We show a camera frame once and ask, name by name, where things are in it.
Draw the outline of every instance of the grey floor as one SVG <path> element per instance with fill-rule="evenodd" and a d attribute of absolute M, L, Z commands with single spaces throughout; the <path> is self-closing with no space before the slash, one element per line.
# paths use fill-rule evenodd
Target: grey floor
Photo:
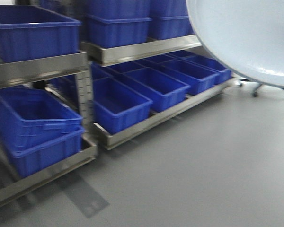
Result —
<path fill-rule="evenodd" d="M 0 227 L 284 227 L 284 91 L 255 84 L 3 208 Z"/>

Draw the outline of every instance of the caster wheel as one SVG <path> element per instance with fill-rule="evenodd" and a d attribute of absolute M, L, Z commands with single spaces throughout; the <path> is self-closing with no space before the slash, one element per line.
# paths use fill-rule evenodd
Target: caster wheel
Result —
<path fill-rule="evenodd" d="M 259 96 L 259 94 L 258 94 L 258 92 L 253 92 L 253 93 L 252 93 L 252 96 L 253 96 L 254 98 L 256 98 L 256 97 Z"/>

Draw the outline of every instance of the stacked crates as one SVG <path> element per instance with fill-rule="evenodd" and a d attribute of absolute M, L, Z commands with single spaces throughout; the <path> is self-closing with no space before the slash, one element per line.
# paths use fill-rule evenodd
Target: stacked crates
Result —
<path fill-rule="evenodd" d="M 151 0 L 149 37 L 170 39 L 193 34 L 186 0 Z"/>
<path fill-rule="evenodd" d="M 146 42 L 150 0 L 88 1 L 88 40 L 104 48 Z"/>
<path fill-rule="evenodd" d="M 0 144 L 21 177 L 79 152 L 81 120 L 43 90 L 0 90 Z"/>

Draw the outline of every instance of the storage rack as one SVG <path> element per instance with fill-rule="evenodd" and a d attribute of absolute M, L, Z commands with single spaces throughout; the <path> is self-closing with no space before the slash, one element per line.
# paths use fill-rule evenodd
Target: storage rack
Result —
<path fill-rule="evenodd" d="M 82 151 L 24 179 L 16 175 L 13 183 L 0 189 L 0 207 L 94 160 L 98 154 L 90 133 L 93 92 L 86 53 L 0 64 L 0 88 L 71 74 L 76 74 L 79 111 L 86 129 L 82 135 Z M 6 168 L 15 175 L 11 165 L 6 164 Z"/>
<path fill-rule="evenodd" d="M 202 46 L 196 35 L 188 35 L 167 40 L 149 40 L 147 43 L 114 48 L 101 48 L 100 46 L 82 42 L 81 49 L 86 51 L 92 61 L 101 66 L 110 66 L 127 61 L 134 61 L 159 54 L 190 49 Z M 186 100 L 174 107 L 160 113 L 151 113 L 151 116 L 141 123 L 127 128 L 117 134 L 111 135 L 99 124 L 94 124 L 95 135 L 99 142 L 108 150 L 113 149 L 122 143 L 142 134 L 143 132 L 167 121 L 168 119 L 196 106 L 199 103 L 221 93 L 225 88 L 231 86 L 235 79 L 214 86 L 196 96 L 186 96 Z"/>

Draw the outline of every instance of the blue plastic crate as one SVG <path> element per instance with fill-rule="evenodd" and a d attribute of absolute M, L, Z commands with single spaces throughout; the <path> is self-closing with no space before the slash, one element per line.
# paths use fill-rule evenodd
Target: blue plastic crate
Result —
<path fill-rule="evenodd" d="M 115 134 L 149 115 L 152 101 L 112 78 L 94 81 L 95 121 Z"/>
<path fill-rule="evenodd" d="M 91 76 L 93 81 L 97 79 L 110 78 L 111 74 L 103 70 L 104 67 L 91 65 Z"/>
<path fill-rule="evenodd" d="M 157 55 L 157 56 L 153 56 L 149 58 L 139 59 L 139 60 L 136 60 L 135 62 L 145 67 L 157 69 L 158 67 L 160 67 L 161 64 L 168 62 L 168 61 L 172 61 L 172 60 L 174 60 L 174 58 L 168 55 L 162 54 L 162 55 Z"/>
<path fill-rule="evenodd" d="M 3 147 L 19 175 L 27 177 L 78 153 L 81 150 L 81 134 L 83 132 L 83 127 L 78 126 L 74 132 L 21 152 L 6 145 Z"/>
<path fill-rule="evenodd" d="M 132 19 L 148 17 L 150 0 L 90 0 L 88 14 L 103 19 Z"/>
<path fill-rule="evenodd" d="M 153 16 L 148 36 L 154 39 L 171 39 L 193 33 L 188 16 L 158 17 Z"/>
<path fill-rule="evenodd" d="M 41 7 L 0 6 L 0 57 L 13 62 L 76 53 L 80 24 Z"/>
<path fill-rule="evenodd" d="M 63 96 L 71 100 L 74 104 L 78 104 L 75 75 L 53 78 L 50 82 L 63 94 Z"/>
<path fill-rule="evenodd" d="M 104 48 L 146 42 L 150 18 L 107 20 L 87 15 L 88 39 Z"/>
<path fill-rule="evenodd" d="M 22 151 L 77 130 L 82 117 L 43 90 L 0 90 L 0 138 Z"/>
<path fill-rule="evenodd" d="M 186 59 L 186 58 L 196 56 L 196 54 L 188 52 L 188 51 L 176 51 L 176 52 L 168 53 L 167 55 L 172 56 L 177 59 Z"/>
<path fill-rule="evenodd" d="M 40 6 L 58 13 L 63 13 L 61 0 L 40 0 Z"/>
<path fill-rule="evenodd" d="M 113 76 L 118 76 L 118 75 L 122 75 L 122 74 L 125 74 L 127 72 L 130 72 L 130 71 L 143 69 L 144 66 L 140 65 L 136 62 L 129 61 L 129 62 L 125 62 L 125 63 L 121 63 L 121 64 L 117 64 L 117 65 L 112 65 L 112 66 L 109 66 L 109 67 L 101 67 L 101 68 L 103 70 L 107 71 L 108 73 L 110 73 Z"/>
<path fill-rule="evenodd" d="M 187 16 L 186 0 L 151 0 L 151 14 L 161 17 Z"/>
<path fill-rule="evenodd" d="M 231 78 L 231 71 L 228 68 L 221 65 L 215 59 L 196 55 L 190 58 L 186 58 L 185 60 L 202 65 L 204 67 L 207 67 L 211 70 L 218 72 L 219 74 L 217 75 L 215 82 L 214 82 L 215 85 L 221 84 Z"/>
<path fill-rule="evenodd" d="M 190 85 L 188 93 L 199 94 L 214 85 L 218 73 L 187 61 L 174 60 L 164 64 L 162 72 Z"/>
<path fill-rule="evenodd" d="M 117 80 L 151 99 L 151 109 L 156 112 L 182 102 L 189 89 L 189 85 L 150 68 L 126 73 L 126 76 L 119 76 Z"/>

